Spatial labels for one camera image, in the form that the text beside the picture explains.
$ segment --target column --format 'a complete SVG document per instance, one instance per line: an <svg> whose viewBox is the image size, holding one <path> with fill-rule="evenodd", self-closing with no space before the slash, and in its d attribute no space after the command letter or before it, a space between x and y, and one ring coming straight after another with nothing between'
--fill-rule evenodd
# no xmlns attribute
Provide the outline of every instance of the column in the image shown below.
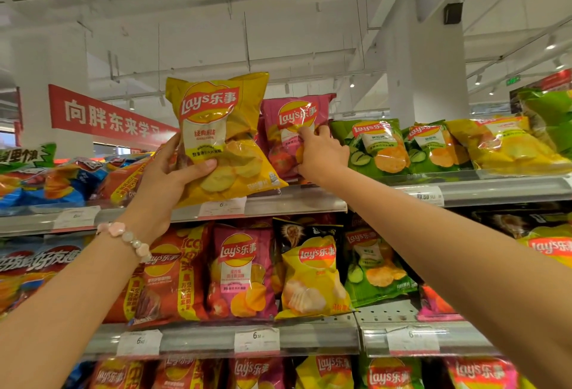
<svg viewBox="0 0 572 389"><path fill-rule="evenodd" d="M21 145L57 144L57 158L93 157L89 134L53 129L47 85L52 83L86 96L88 61L83 30L61 27L48 34L11 39L14 82L20 88Z"/></svg>
<svg viewBox="0 0 572 389"><path fill-rule="evenodd" d="M420 24L415 0L397 0L382 31L391 117L417 122L468 118L462 24L439 10Z"/></svg>

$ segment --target bracelet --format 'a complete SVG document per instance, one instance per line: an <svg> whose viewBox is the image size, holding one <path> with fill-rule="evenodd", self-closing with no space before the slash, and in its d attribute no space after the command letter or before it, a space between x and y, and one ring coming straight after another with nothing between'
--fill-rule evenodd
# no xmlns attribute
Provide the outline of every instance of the bracelet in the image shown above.
<svg viewBox="0 0 572 389"><path fill-rule="evenodd" d="M149 251L149 245L143 243L135 238L135 235L131 231L125 229L125 224L122 222L107 222L100 223L97 225L97 235L106 231L111 235L111 237L121 237L125 243L130 244L137 256L141 258L141 263L148 263L151 261L151 252Z"/></svg>

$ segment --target exit sign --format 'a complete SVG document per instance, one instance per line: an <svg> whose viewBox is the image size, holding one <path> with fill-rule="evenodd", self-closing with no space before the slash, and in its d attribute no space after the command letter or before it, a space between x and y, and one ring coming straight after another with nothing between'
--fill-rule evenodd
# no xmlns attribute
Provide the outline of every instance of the exit sign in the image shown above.
<svg viewBox="0 0 572 389"><path fill-rule="evenodd" d="M511 77L506 81L506 86L514 85L517 82L520 82L520 76Z"/></svg>

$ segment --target black speaker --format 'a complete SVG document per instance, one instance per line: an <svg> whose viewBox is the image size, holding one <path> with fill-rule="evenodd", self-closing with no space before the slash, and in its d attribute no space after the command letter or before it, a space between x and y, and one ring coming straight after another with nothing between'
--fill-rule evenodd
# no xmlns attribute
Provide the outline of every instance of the black speaker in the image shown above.
<svg viewBox="0 0 572 389"><path fill-rule="evenodd" d="M460 24L463 19L463 3L447 3L443 10L444 24Z"/></svg>

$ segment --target ceiling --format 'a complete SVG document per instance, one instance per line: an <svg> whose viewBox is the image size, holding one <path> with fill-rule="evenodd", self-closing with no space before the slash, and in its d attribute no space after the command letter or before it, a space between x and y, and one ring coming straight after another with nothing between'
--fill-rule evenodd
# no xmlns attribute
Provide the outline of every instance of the ceiling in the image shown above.
<svg viewBox="0 0 572 389"><path fill-rule="evenodd" d="M76 26L85 35L90 94L117 97L111 102L120 107L127 107L127 95L137 113L171 125L176 125L172 110L161 105L157 92L170 75L204 80L269 71L266 98L335 91L333 111L387 106L385 53L377 41L379 29L369 28L383 24L395 0L0 2L0 89L14 84L13 36ZM420 2L424 17L443 0ZM553 71L556 57L572 64L565 54L572 47L571 16L571 0L464 0L470 101L508 99L507 76L522 72L541 78L537 75ZM557 46L547 51L543 34L551 32ZM478 86L477 73L482 74ZM522 83L530 81L523 77ZM145 93L155 95L141 97Z"/></svg>

